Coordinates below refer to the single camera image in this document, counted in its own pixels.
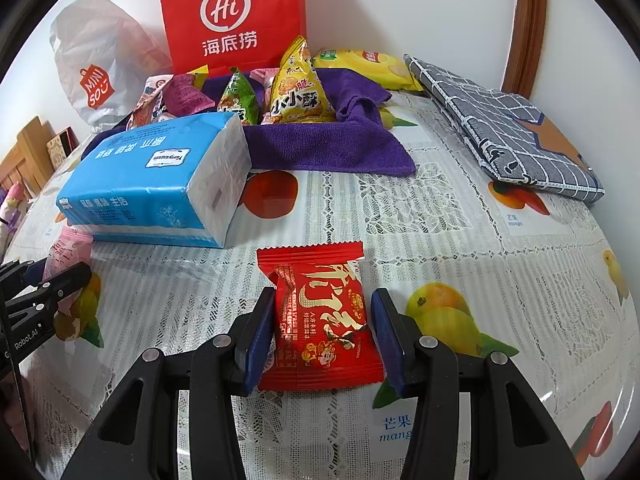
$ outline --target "yellow snack bag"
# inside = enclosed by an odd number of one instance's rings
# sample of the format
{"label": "yellow snack bag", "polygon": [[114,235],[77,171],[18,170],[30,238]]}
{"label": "yellow snack bag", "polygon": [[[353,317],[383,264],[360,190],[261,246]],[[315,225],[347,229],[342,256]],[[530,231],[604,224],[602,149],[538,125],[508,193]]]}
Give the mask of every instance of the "yellow snack bag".
{"label": "yellow snack bag", "polygon": [[282,56],[280,71],[273,80],[269,122],[327,121],[335,121],[335,111],[311,64],[306,40],[298,36]]}
{"label": "yellow snack bag", "polygon": [[367,50],[323,49],[314,57],[316,68],[351,68],[387,90],[417,90],[422,86],[404,62],[387,54]]}

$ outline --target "snack bag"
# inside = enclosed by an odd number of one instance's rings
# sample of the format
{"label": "snack bag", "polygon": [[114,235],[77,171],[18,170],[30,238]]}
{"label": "snack bag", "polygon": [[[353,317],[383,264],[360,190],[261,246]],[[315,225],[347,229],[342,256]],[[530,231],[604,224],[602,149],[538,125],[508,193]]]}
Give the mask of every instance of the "snack bag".
{"label": "snack bag", "polygon": [[197,76],[189,72],[174,75],[174,78],[167,83],[163,91],[164,104],[171,115],[185,117],[215,108],[215,102],[196,88],[196,79]]}
{"label": "snack bag", "polygon": [[[93,243],[94,238],[91,235],[64,226],[60,237],[49,250],[49,256],[47,256],[47,261],[44,264],[42,279],[48,280],[51,276],[55,276],[79,262],[89,265],[91,263],[91,247]],[[80,292],[78,290],[60,301],[58,310],[69,316],[71,306],[80,296]]]}
{"label": "snack bag", "polygon": [[22,182],[14,182],[9,188],[8,193],[4,197],[2,205],[0,205],[0,251],[4,248],[9,239],[9,234],[13,230],[14,218],[18,215],[16,221],[20,219],[19,206],[26,204],[24,200],[24,185]]}
{"label": "snack bag", "polygon": [[276,284],[275,352],[261,390],[327,390],[382,381],[354,272],[362,242],[260,249],[257,257],[260,270]]}
{"label": "snack bag", "polygon": [[127,121],[127,130],[157,123],[161,120],[161,116],[167,114],[162,90],[166,88],[172,78],[171,74],[164,74],[151,76],[146,80],[145,89]]}
{"label": "snack bag", "polygon": [[260,108],[269,107],[269,102],[271,101],[271,85],[273,85],[273,80],[279,71],[279,68],[256,68],[255,70],[251,70],[249,78],[256,80],[264,87],[264,102],[258,103]]}
{"label": "snack bag", "polygon": [[258,99],[254,89],[235,66],[231,67],[231,79],[220,98],[218,111],[237,113],[242,124],[258,124]]}
{"label": "snack bag", "polygon": [[387,90],[422,91],[422,86],[404,62],[387,54],[367,50],[321,50],[314,57],[316,68],[350,68]]}
{"label": "snack bag", "polygon": [[335,121],[335,111],[324,94],[302,36],[295,39],[280,60],[280,71],[271,89],[270,117],[271,124]]}

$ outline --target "green snack bag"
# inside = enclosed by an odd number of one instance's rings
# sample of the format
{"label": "green snack bag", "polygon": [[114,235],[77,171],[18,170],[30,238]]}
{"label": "green snack bag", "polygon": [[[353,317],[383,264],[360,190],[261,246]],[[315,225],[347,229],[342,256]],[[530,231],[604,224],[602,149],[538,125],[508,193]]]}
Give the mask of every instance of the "green snack bag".
{"label": "green snack bag", "polygon": [[231,79],[218,103],[218,111],[237,113],[242,124],[258,124],[258,99],[254,89],[235,66],[231,67]]}

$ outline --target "small box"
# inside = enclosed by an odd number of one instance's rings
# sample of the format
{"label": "small box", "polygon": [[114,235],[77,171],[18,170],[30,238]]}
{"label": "small box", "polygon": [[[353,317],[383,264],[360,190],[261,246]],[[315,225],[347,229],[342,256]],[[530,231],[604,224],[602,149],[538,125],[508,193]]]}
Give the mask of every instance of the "small box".
{"label": "small box", "polygon": [[105,139],[57,204],[96,240],[223,247],[250,168],[238,115],[197,114]]}
{"label": "small box", "polygon": [[54,170],[57,170],[71,152],[78,147],[78,140],[71,128],[66,128],[47,142],[49,159]]}

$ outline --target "plaid fabric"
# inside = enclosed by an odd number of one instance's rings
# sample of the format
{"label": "plaid fabric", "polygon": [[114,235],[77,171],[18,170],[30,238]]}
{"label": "plaid fabric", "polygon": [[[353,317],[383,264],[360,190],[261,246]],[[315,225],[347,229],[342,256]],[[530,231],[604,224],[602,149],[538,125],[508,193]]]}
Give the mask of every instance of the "plaid fabric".
{"label": "plaid fabric", "polygon": [[495,180],[584,202],[595,202],[604,195],[599,180],[577,152],[579,158],[572,160],[542,148],[538,134],[517,121],[531,124],[534,130],[545,120],[523,96],[487,90],[411,56],[404,56],[404,62],[440,105],[480,167]]}

